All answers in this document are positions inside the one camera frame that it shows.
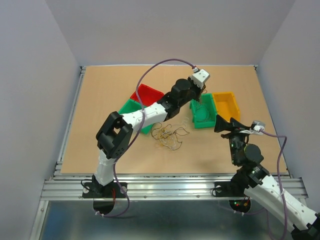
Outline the yellow plastic bin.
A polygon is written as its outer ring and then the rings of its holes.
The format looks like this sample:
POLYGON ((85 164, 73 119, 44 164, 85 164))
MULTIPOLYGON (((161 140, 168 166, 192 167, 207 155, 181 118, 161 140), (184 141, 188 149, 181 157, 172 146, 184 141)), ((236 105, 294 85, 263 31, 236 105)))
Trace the yellow plastic bin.
POLYGON ((213 101, 217 113, 226 121, 234 118, 241 120, 241 113, 233 92, 214 92, 212 93, 213 101))

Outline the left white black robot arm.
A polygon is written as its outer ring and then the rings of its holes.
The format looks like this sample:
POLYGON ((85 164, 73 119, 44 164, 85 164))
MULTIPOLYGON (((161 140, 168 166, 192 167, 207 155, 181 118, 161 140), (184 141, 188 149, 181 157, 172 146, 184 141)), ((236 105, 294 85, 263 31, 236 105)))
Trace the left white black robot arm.
POLYGON ((114 180, 112 165, 129 148, 132 134, 140 128, 170 120, 189 101, 198 101, 208 79, 204 75, 178 79, 171 91, 143 110, 124 114, 114 111, 107 117, 96 135, 100 153, 99 164, 94 174, 97 181, 94 185, 95 193, 100 197, 106 197, 111 193, 110 183, 114 180))

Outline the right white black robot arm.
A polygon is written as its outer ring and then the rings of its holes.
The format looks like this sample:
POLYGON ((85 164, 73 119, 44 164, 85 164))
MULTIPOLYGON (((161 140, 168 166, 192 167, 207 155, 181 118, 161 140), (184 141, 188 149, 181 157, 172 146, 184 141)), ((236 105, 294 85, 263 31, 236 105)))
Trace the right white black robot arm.
POLYGON ((214 197, 248 197, 257 201, 268 213, 283 223, 284 231, 294 240, 320 238, 320 214, 293 197, 284 189, 280 177, 274 178, 262 166, 260 148, 249 143, 250 135, 264 135, 265 124, 253 121, 246 126, 233 117, 216 116, 214 131, 228 140, 231 163, 238 167, 230 181, 216 182, 214 197))

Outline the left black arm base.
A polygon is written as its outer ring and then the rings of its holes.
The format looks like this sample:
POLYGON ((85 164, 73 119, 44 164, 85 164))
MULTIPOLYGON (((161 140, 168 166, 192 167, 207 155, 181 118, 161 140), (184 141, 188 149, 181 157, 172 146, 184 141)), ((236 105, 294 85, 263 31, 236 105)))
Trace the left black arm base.
POLYGON ((94 175, 80 181, 82 186, 82 197, 84 199, 126 199, 125 193, 121 190, 115 180, 107 185, 101 185, 94 175))

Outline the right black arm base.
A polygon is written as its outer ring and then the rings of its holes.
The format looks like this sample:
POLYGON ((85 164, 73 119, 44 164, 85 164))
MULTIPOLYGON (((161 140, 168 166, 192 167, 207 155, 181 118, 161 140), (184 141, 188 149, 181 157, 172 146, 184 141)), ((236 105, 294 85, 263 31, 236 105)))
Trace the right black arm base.
POLYGON ((248 181, 241 174, 236 173, 229 181, 217 181, 211 194, 214 197, 244 197, 244 190, 248 187, 248 181))

